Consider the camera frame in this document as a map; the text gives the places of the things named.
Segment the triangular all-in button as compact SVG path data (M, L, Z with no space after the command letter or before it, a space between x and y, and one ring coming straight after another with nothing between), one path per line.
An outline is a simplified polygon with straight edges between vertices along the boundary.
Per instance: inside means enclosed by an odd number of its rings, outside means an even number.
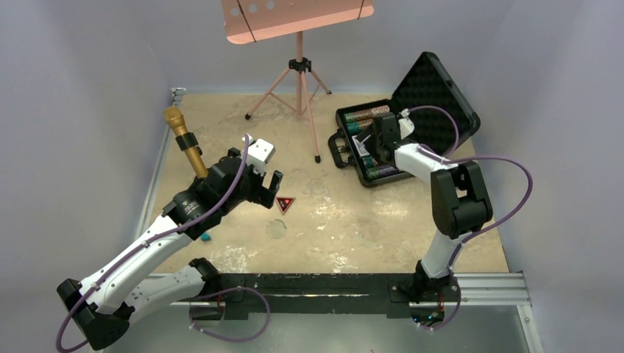
M275 198L276 205L278 206L282 215L285 215L295 202L294 197L277 196Z

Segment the clear round disc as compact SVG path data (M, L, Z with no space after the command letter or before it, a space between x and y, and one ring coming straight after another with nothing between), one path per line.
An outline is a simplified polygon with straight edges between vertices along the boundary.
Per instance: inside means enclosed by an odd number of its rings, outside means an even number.
M283 238L287 233L287 226L280 219L271 220L266 226L266 234L273 239Z

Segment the blue playing card deck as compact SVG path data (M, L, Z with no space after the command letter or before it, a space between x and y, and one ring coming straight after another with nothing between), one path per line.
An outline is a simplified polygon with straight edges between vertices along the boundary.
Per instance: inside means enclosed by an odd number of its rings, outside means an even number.
M356 135L353 135L351 137L351 139L352 139L352 142L355 145L355 149L356 149L359 157L368 157L370 155L370 153L366 149L365 143L364 142L360 142Z

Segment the black poker case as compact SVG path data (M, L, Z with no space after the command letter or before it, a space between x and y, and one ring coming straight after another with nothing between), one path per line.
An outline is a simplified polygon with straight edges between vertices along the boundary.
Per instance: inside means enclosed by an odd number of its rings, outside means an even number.
M388 105L390 112L398 114L405 108L436 106L446 110L454 123L436 110L418 110L410 114L416 131L415 140L426 144L438 154L458 148L481 127L481 120L454 82L436 54L424 51L411 66L389 99L342 107L336 111L338 129L329 137L328 146L337 168L354 167L365 188L374 188L390 182L409 178L405 172L377 180L366 178L366 169L358 156L352 135L347 133L345 113Z

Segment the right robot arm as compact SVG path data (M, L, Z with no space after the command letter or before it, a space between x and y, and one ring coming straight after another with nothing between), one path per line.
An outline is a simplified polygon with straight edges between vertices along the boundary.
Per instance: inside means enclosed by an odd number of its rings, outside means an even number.
M453 162L407 136L404 121L391 113L372 119L366 150L377 161L426 181L436 232L416 264L412 283L403 293L431 299L450 284L462 243L493 216L483 174L477 163Z

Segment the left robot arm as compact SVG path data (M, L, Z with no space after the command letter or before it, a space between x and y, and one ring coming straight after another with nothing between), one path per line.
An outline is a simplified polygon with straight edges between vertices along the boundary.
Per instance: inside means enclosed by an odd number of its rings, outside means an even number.
M275 171L263 186L275 148L256 140L227 155L179 192L152 225L107 265L81 279L67 279L57 293L68 313L59 333L74 322L92 349L111 346L150 313L182 299L209 301L229 293L222 275L205 258L193 259L176 273L150 280L150 274L242 202L271 208L283 175Z

